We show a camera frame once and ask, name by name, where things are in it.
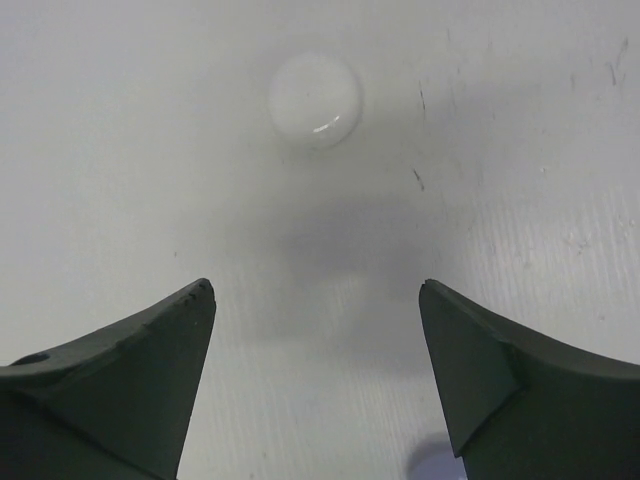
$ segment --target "black hole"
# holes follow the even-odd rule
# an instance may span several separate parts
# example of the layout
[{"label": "black hole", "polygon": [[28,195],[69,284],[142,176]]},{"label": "black hole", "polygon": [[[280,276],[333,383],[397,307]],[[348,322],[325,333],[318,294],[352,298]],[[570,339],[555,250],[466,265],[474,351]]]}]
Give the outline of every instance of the black hole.
[{"label": "black hole", "polygon": [[31,363],[44,362],[49,359],[48,353],[34,353],[33,355],[27,355],[20,360],[16,360],[12,365],[29,365]]}]

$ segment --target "white background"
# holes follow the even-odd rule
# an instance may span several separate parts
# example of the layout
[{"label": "white background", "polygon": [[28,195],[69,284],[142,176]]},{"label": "white background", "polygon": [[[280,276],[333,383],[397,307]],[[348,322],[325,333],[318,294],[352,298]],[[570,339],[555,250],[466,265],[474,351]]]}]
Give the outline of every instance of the white background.
[{"label": "white background", "polygon": [[[0,363],[206,276],[180,479],[382,480],[446,431],[427,277],[640,362],[639,18],[637,0],[2,1]],[[365,95],[314,154],[265,99],[307,50]]]}]

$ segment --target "pointed tip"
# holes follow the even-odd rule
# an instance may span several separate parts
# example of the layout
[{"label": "pointed tip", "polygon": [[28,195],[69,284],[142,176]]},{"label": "pointed tip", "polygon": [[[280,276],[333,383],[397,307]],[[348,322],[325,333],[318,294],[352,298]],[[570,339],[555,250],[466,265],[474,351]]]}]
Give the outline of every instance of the pointed tip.
[{"label": "pointed tip", "polygon": [[420,292],[429,355],[454,453],[523,388],[510,346],[476,322],[433,280]]},{"label": "pointed tip", "polygon": [[22,392],[126,464],[175,478],[215,310],[210,282],[198,280],[140,313],[50,350],[50,363],[72,358],[74,368],[53,384]]}]

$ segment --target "dark speck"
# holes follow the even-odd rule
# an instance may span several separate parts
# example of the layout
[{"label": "dark speck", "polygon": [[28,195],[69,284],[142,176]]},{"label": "dark speck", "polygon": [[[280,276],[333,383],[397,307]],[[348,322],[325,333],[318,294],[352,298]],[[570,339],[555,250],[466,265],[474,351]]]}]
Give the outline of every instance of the dark speck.
[{"label": "dark speck", "polygon": [[611,83],[615,87],[617,85],[617,83],[618,83],[616,81],[616,72],[613,70],[613,65],[611,64],[611,62],[607,63],[607,67],[609,68],[609,71],[611,72]]},{"label": "dark speck", "polygon": [[629,50],[629,37],[625,37],[622,45],[620,46],[620,52],[618,53],[618,58],[616,59],[616,69],[620,68],[620,64],[622,63],[622,59],[625,54]]},{"label": "dark speck", "polygon": [[422,82],[418,82],[420,88],[420,100],[422,101],[422,119],[424,120],[427,115],[427,106],[424,103],[424,93],[422,93]]},{"label": "dark speck", "polygon": [[420,174],[416,171],[415,168],[412,168],[411,170],[413,170],[413,174],[416,177],[416,180],[418,181],[418,185],[420,185],[420,191],[424,192],[424,182],[422,181],[422,177],[420,176]]}]

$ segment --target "glossy white bead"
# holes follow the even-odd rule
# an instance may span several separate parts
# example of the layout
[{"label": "glossy white bead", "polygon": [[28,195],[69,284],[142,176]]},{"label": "glossy white bead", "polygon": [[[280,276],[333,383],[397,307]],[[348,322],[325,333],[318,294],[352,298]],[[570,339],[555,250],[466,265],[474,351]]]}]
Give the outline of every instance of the glossy white bead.
[{"label": "glossy white bead", "polygon": [[269,90],[269,112],[280,134],[296,146],[320,149],[335,145],[360,118],[358,81],[344,62],[319,53],[288,60]]}]

